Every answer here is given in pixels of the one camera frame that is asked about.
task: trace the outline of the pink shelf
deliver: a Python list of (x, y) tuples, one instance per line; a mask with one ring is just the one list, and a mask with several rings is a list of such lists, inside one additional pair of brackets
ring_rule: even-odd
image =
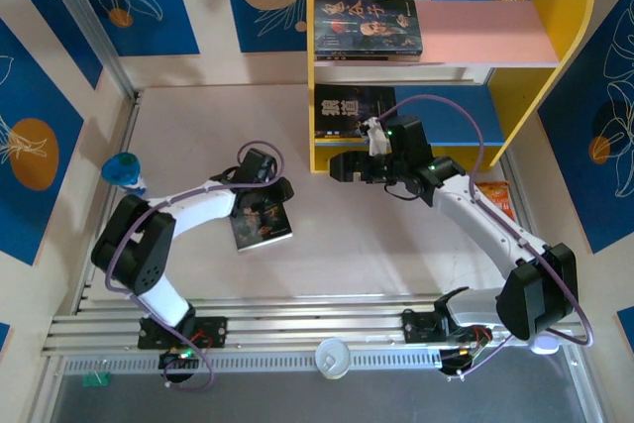
[(555, 67), (559, 63), (530, 1), (418, 0), (423, 54), (418, 63), (316, 61), (319, 66)]

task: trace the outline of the orange package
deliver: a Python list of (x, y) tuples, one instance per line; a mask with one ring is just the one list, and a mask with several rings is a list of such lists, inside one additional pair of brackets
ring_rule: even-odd
[(511, 208), (511, 197), (508, 192), (508, 182), (481, 182), (476, 185), (497, 208), (508, 215), (511, 220), (515, 220), (513, 209)]

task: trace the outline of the bookshelf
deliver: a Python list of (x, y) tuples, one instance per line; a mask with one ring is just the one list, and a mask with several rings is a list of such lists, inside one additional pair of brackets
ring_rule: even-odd
[[(315, 61), (314, 5), (307, 0), (310, 169), (328, 171), (328, 160), (341, 152), (362, 150), (359, 143), (315, 140), (315, 68), (420, 68), (461, 66), (494, 68), (486, 85), (422, 83), (426, 92), (455, 100), (484, 130), (484, 169), (494, 166), (530, 114), (568, 66), (585, 34), (594, 0), (416, 1), (423, 38), (417, 63)], [(403, 113), (421, 118), (436, 155), (449, 155), (464, 168), (476, 161), (469, 125), (455, 126), (454, 111), (443, 105), (415, 104)]]

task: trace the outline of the white table surface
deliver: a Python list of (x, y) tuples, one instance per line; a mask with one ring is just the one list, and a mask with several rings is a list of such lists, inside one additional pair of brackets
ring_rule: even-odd
[[(239, 147), (253, 139), (282, 150), (295, 191), (284, 204), (293, 229), (288, 240), (238, 253), (228, 219), (175, 239), (166, 274), (182, 295), (393, 295), (503, 284), (477, 245), (422, 200), (403, 202), (380, 185), (311, 174), (307, 105), (306, 85), (145, 91), (129, 150), (141, 161), (146, 198), (202, 183), (236, 164)], [(88, 297), (118, 299), (102, 277), (97, 270)]]

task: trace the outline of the white bottle cap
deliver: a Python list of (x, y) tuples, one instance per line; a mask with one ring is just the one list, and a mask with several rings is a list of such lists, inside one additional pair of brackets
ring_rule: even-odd
[(531, 344), (531, 351), (539, 356), (550, 356), (559, 350), (559, 339), (554, 336), (540, 335)]
[(341, 339), (327, 339), (315, 352), (315, 364), (326, 378), (341, 378), (350, 368), (350, 349)]

